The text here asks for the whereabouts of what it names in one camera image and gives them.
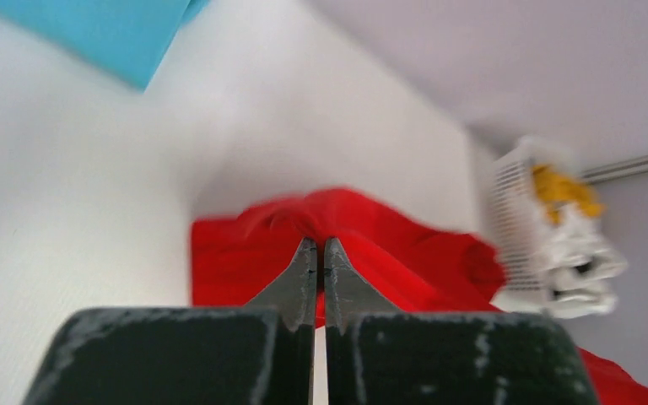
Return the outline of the red t-shirt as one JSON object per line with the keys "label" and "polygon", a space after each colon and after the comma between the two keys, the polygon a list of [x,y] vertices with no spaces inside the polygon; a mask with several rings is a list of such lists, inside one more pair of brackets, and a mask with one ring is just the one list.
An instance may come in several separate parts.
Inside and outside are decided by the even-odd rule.
{"label": "red t-shirt", "polygon": [[504,282],[494,249],[432,229],[347,189],[282,197],[192,225],[192,303],[243,305],[302,238],[338,238],[354,266],[406,311],[488,311]]}

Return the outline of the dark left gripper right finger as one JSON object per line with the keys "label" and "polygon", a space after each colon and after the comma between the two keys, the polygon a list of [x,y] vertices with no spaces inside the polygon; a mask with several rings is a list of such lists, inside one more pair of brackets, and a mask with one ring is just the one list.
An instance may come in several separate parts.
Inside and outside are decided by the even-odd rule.
{"label": "dark left gripper right finger", "polygon": [[595,404],[576,346],[546,316],[408,313],[343,244],[323,253],[331,404]]}

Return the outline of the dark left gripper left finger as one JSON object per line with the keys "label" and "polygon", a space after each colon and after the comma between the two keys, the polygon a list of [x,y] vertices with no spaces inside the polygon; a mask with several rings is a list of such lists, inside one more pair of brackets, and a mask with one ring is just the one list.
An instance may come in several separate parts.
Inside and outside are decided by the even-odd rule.
{"label": "dark left gripper left finger", "polygon": [[309,404],[316,243],[241,307],[101,307],[55,334],[27,404]]}

